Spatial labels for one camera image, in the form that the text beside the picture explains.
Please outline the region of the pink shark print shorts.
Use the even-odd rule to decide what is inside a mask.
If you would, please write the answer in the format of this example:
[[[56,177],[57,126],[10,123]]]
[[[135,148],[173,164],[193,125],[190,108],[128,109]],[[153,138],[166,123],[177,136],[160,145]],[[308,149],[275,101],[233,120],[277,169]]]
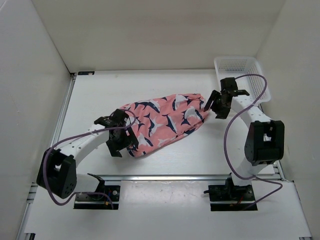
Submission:
[[[199,129],[209,113],[204,110],[205,98],[199,93],[172,94],[160,98],[125,104],[130,110],[127,123],[135,134],[138,146],[127,148],[135,158],[189,136]]]

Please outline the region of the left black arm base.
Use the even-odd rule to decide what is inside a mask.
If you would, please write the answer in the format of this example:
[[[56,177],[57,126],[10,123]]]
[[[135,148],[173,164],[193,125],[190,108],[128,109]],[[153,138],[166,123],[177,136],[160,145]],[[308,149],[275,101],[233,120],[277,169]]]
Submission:
[[[121,186],[119,183],[108,183],[98,175],[87,174],[97,181],[93,193],[81,192],[75,195],[75,210],[118,210]]]

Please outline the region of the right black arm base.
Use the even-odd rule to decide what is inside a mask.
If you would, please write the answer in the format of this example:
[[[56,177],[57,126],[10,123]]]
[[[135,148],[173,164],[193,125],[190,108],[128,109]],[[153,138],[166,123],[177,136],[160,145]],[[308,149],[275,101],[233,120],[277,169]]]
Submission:
[[[252,185],[234,185],[231,174],[224,184],[211,184],[203,194],[209,196],[211,212],[258,210]]]

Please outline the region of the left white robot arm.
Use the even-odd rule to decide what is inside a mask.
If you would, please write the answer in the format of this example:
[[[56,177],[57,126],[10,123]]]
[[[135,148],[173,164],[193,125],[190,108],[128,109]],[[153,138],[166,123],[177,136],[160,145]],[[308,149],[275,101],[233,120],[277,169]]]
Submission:
[[[127,114],[99,117],[87,132],[60,140],[44,152],[36,183],[59,206],[79,193],[100,200],[105,195],[104,180],[93,173],[78,174],[77,167],[102,144],[112,157],[121,157],[121,150],[138,146],[132,129],[136,121],[136,116]]]

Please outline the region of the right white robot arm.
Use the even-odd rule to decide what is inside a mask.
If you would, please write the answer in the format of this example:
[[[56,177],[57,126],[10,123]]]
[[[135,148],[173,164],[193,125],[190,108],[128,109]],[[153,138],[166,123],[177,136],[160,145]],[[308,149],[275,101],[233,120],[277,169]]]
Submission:
[[[220,81],[220,91],[213,90],[204,110],[212,110],[217,119],[226,119],[230,111],[235,116],[229,121],[224,137],[223,151],[229,168],[232,183],[225,186],[224,193],[230,200],[238,199],[242,186],[251,184],[252,179],[266,166],[281,160],[284,156],[285,125],[280,120],[273,120],[258,107],[258,100],[251,100],[245,89],[239,89],[235,77]],[[248,128],[244,144],[244,159],[234,168],[227,152],[227,137],[232,123],[240,118]]]

